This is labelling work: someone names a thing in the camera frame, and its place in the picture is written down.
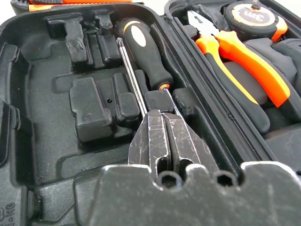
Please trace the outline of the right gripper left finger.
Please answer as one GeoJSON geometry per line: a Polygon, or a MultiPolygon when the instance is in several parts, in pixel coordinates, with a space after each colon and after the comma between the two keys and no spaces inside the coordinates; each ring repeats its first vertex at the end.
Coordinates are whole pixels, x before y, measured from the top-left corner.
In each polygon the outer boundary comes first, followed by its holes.
{"type": "Polygon", "coordinates": [[[154,180],[169,170],[169,140],[160,110],[149,111],[143,118],[129,146],[128,164],[148,166],[154,180]]]}

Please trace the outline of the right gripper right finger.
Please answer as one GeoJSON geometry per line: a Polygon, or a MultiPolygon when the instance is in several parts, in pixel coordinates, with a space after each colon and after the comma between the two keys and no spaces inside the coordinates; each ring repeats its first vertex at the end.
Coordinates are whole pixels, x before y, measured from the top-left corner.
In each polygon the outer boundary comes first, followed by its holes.
{"type": "Polygon", "coordinates": [[[190,164],[200,164],[214,173],[219,170],[208,145],[178,115],[164,114],[163,119],[171,147],[173,170],[185,174],[190,164]]]}

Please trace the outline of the thin metal screwdriver shaft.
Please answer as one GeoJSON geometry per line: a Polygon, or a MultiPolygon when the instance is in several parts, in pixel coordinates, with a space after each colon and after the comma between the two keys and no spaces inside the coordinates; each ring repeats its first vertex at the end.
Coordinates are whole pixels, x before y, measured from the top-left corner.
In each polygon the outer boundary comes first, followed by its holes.
{"type": "Polygon", "coordinates": [[[138,102],[142,118],[144,118],[145,115],[147,114],[146,105],[145,105],[145,102],[144,102],[144,99],[143,99],[142,92],[140,90],[138,81],[136,79],[136,75],[135,75],[135,73],[133,71],[133,68],[132,68],[132,65],[130,63],[126,48],[124,46],[123,39],[118,37],[116,39],[116,43],[119,47],[119,51],[121,53],[121,56],[122,56],[127,74],[129,76],[130,83],[131,83],[132,89],[134,91],[134,95],[135,95],[136,100],[138,102]]]}

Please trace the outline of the black plastic tool case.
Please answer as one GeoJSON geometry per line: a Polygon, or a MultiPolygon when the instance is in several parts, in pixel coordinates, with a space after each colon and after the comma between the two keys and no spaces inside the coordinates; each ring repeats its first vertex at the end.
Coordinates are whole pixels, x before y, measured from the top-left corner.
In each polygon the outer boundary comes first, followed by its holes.
{"type": "MultiPolygon", "coordinates": [[[[25,12],[0,25],[0,226],[301,226],[301,121],[274,106],[241,65],[225,67],[270,121],[253,125],[196,45],[193,10],[233,31],[224,9],[239,0],[151,0],[25,12]],[[130,20],[145,26],[182,119],[208,145],[219,170],[190,164],[156,180],[128,164],[143,121],[116,43],[123,39],[147,113],[175,114],[164,90],[150,86],[123,37],[130,20]]],[[[279,41],[242,41],[301,97],[301,0],[282,17],[279,41]]]]}

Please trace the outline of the black orange tape measure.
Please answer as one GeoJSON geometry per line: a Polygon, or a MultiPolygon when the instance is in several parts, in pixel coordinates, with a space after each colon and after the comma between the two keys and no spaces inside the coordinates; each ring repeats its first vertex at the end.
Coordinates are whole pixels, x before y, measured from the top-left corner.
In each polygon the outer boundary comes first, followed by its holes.
{"type": "Polygon", "coordinates": [[[279,41],[288,30],[285,20],[259,0],[233,2],[224,9],[224,17],[241,41],[259,38],[279,41]]]}

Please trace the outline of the orange black utility knife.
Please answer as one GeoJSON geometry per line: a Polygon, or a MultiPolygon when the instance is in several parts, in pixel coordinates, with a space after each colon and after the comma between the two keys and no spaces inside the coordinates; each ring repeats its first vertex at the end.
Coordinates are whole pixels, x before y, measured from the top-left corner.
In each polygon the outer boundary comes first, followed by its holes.
{"type": "Polygon", "coordinates": [[[16,14],[54,9],[55,7],[77,7],[85,5],[113,4],[113,3],[138,3],[143,0],[10,0],[16,14]]]}

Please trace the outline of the black orange handled screwdriver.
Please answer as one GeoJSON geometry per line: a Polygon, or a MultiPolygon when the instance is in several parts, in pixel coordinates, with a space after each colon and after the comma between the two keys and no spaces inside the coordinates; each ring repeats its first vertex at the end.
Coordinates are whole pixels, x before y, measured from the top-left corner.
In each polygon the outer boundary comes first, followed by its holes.
{"type": "Polygon", "coordinates": [[[148,75],[151,88],[164,90],[174,106],[175,114],[182,117],[169,91],[174,82],[173,77],[163,66],[159,49],[150,32],[141,22],[132,19],[124,25],[123,37],[136,64],[148,75]]]}

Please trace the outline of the orange black handled pliers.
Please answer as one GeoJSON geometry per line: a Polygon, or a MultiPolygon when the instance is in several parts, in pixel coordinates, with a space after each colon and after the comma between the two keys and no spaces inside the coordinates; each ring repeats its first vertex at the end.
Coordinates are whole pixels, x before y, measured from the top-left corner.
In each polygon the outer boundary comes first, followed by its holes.
{"type": "Polygon", "coordinates": [[[225,67],[222,58],[234,61],[246,69],[259,82],[274,106],[287,118],[301,121],[301,97],[283,75],[250,50],[235,31],[219,30],[211,21],[193,10],[189,10],[187,16],[189,24],[200,34],[196,45],[210,63],[219,81],[260,133],[265,134],[270,128],[268,116],[254,97],[225,67]]]}

